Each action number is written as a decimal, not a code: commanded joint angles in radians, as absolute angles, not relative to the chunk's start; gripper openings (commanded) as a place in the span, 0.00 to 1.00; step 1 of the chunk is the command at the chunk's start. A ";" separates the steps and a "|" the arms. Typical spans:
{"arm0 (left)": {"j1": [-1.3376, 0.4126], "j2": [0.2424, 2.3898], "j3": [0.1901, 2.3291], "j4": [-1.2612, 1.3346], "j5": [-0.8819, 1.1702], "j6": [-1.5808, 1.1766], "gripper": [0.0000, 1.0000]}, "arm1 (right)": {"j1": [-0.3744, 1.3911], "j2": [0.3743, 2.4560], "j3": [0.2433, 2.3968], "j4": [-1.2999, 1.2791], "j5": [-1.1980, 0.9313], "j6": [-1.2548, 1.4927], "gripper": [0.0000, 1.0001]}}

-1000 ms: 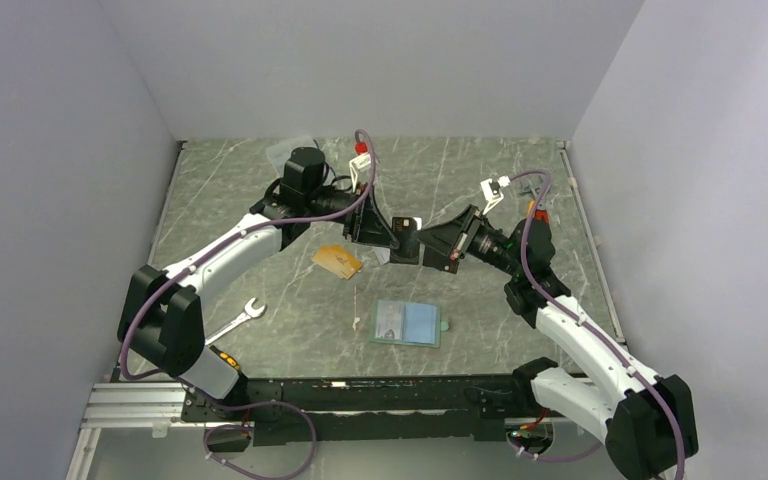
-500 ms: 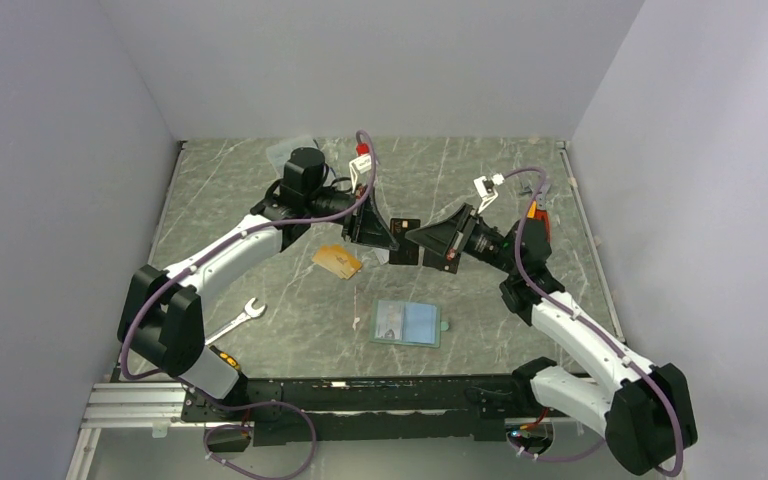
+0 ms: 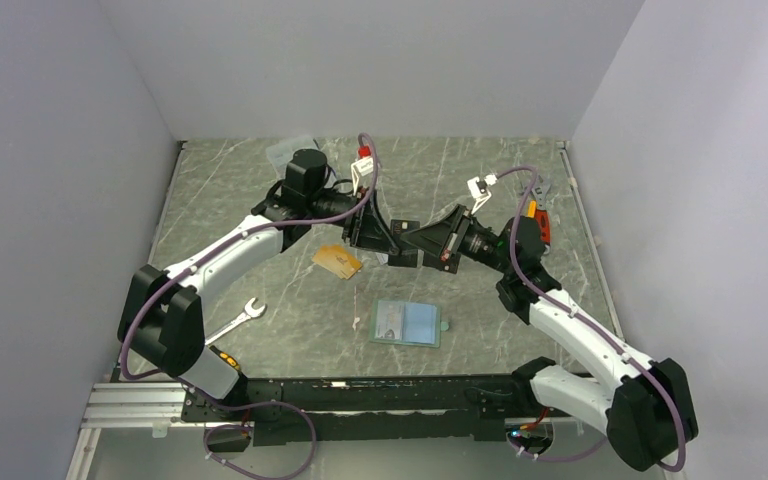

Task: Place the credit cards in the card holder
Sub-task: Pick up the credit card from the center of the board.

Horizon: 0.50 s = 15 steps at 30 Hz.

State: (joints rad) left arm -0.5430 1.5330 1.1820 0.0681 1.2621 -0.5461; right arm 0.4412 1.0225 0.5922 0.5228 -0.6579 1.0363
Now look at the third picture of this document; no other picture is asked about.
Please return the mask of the black credit card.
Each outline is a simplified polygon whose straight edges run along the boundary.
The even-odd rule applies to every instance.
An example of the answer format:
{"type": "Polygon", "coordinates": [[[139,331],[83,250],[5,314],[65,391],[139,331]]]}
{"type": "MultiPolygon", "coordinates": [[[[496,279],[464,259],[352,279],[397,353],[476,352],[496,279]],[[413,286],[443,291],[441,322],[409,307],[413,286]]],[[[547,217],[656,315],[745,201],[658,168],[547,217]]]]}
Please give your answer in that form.
{"type": "Polygon", "coordinates": [[[407,243],[402,235],[420,227],[417,220],[391,219],[390,232],[399,247],[398,254],[389,254],[387,265],[390,267],[417,268],[419,264],[418,249],[407,243]]]}

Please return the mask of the green card holder wallet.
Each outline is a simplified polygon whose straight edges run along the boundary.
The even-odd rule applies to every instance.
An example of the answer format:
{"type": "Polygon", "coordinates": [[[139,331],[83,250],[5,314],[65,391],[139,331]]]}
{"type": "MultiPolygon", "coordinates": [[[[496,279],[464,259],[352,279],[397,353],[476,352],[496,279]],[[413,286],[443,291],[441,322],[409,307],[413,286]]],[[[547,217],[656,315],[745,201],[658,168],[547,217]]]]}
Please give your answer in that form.
{"type": "Polygon", "coordinates": [[[372,308],[369,340],[373,343],[438,348],[441,336],[450,328],[442,319],[441,308],[434,304],[397,300],[376,300],[372,308]],[[401,302],[404,305],[404,326],[401,340],[381,340],[373,337],[376,305],[381,301],[401,302]]]}

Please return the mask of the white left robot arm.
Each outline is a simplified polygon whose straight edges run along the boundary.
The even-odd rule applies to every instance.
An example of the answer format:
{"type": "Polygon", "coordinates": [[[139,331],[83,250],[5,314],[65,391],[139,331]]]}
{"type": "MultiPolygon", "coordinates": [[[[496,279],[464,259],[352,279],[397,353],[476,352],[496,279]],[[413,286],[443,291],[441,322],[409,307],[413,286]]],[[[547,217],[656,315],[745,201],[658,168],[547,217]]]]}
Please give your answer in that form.
{"type": "Polygon", "coordinates": [[[366,218],[383,220],[377,205],[380,163],[362,146],[352,165],[352,189],[330,183],[326,155],[318,149],[293,154],[285,174],[240,224],[202,251],[163,269],[146,264],[130,282],[117,337],[119,365],[128,380],[135,353],[154,373],[163,373],[208,397],[208,407],[224,420],[239,417],[249,401],[248,379],[212,350],[204,332],[204,310],[251,269],[285,252],[315,225],[334,225],[351,246],[394,252],[395,240],[361,241],[355,230],[366,218]]]}

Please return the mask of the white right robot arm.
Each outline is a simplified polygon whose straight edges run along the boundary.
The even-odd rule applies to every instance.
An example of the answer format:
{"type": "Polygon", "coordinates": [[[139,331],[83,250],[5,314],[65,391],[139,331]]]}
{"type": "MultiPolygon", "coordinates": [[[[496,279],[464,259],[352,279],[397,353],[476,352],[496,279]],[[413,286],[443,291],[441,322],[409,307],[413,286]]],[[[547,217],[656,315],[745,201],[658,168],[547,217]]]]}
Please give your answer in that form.
{"type": "Polygon", "coordinates": [[[577,304],[542,264],[538,220],[515,216],[496,233],[459,206],[401,238],[441,262],[465,256],[500,272],[496,291],[504,308],[548,335],[591,376],[582,378],[547,358],[532,360],[513,374],[517,411],[558,409],[603,434],[637,471],[682,469],[687,444],[699,434],[685,370],[628,345],[577,304]]]}

